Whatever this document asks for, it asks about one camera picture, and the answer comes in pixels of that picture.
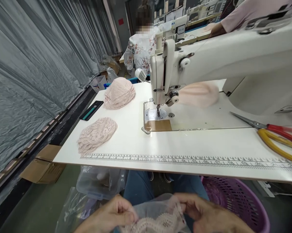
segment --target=ruler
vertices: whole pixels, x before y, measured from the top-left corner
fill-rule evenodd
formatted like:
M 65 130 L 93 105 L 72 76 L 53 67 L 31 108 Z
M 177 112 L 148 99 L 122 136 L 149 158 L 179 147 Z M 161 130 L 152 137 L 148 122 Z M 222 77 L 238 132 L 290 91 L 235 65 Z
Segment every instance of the ruler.
M 118 161 L 135 163 L 171 164 L 202 167 L 247 168 L 257 170 L 280 170 L 292 172 L 292 161 L 285 158 L 249 158 L 249 157 L 209 157 L 149 154 L 109 154 L 92 153 L 82 160 Z

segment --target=industrial sewing machine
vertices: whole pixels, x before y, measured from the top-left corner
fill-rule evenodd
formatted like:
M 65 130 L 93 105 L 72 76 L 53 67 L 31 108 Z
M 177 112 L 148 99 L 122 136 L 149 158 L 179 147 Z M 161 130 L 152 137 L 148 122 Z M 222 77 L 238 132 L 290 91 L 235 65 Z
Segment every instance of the industrial sewing machine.
M 157 120 L 166 118 L 160 107 L 177 103 L 184 86 L 219 79 L 227 79 L 228 101 L 245 113 L 292 111 L 292 15 L 251 20 L 238 31 L 180 48 L 172 39 L 162 44 L 161 36 L 150 59 Z

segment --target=person's hand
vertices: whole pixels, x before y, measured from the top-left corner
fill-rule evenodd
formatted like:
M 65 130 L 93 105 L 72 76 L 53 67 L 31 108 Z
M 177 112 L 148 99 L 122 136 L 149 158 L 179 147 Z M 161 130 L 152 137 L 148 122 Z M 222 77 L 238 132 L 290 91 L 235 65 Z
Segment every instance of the person's hand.
M 74 233 L 109 233 L 117 226 L 130 225 L 136 220 L 131 203 L 117 195 L 89 216 Z
M 254 233 L 235 214 L 196 194 L 176 193 L 175 196 L 183 212 L 195 221 L 193 233 Z

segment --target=yellow scissors handle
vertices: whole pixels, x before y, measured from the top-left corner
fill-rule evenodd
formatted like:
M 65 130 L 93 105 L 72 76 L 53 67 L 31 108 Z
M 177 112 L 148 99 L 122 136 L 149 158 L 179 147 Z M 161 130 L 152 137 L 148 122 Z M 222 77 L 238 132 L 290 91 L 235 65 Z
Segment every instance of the yellow scissors handle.
M 270 139 L 273 139 L 275 141 L 278 141 L 280 143 L 283 143 L 287 146 L 292 147 L 292 142 L 288 141 L 286 139 L 282 139 L 266 129 L 259 129 L 258 130 L 258 135 L 261 137 L 261 139 L 264 141 L 264 143 L 270 147 L 273 151 L 275 151 L 277 154 L 283 156 L 284 158 L 291 160 L 292 161 L 292 155 L 288 154 L 287 152 L 283 151 L 282 149 L 278 148 Z

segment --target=mobile phone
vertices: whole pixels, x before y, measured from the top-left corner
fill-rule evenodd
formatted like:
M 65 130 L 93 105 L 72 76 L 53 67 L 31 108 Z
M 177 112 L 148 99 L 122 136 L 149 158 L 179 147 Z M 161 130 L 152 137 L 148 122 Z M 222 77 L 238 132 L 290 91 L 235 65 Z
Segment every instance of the mobile phone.
M 80 120 L 88 121 L 94 113 L 103 105 L 104 101 L 95 101 L 84 113 L 79 117 Z

